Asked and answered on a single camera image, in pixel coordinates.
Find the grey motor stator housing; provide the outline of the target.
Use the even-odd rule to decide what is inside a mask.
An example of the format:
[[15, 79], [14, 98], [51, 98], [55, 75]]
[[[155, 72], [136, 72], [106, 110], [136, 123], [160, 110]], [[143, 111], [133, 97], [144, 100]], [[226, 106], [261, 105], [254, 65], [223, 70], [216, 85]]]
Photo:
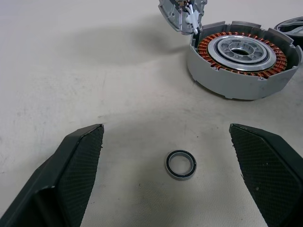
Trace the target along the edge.
[[257, 100], [281, 91], [303, 63], [303, 50], [274, 29], [233, 21], [192, 36], [187, 67], [205, 88], [228, 99]]

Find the black round part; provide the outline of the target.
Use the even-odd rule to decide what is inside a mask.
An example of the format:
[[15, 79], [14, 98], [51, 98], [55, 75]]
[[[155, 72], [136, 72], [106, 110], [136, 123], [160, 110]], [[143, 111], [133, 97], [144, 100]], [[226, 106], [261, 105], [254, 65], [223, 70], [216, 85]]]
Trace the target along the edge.
[[303, 17], [296, 17], [283, 21], [275, 26], [275, 30], [292, 39], [303, 38]]

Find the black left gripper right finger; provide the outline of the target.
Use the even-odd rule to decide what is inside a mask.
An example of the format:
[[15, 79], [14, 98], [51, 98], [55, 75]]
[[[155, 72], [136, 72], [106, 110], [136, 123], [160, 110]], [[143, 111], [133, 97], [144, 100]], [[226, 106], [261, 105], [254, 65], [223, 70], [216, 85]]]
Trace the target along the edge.
[[303, 158], [279, 135], [232, 123], [242, 178], [268, 227], [303, 227]]

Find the grey motor cover with board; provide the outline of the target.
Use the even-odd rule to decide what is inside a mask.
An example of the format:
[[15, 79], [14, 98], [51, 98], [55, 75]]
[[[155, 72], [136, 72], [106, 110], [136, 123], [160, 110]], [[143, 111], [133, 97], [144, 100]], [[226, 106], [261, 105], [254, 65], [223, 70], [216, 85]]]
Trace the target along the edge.
[[193, 27], [186, 22], [189, 15], [186, 6], [192, 4], [193, 9], [199, 12], [199, 33], [202, 28], [201, 20], [207, 2], [208, 0], [159, 0], [158, 8], [175, 31], [181, 32], [183, 35], [192, 35], [194, 34]]

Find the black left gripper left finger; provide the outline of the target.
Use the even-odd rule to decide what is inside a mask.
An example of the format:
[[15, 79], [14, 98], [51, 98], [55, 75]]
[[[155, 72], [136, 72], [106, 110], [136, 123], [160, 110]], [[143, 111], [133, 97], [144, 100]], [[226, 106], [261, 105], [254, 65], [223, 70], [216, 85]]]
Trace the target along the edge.
[[0, 227], [80, 227], [95, 183], [104, 126], [67, 135], [39, 166], [6, 212]]

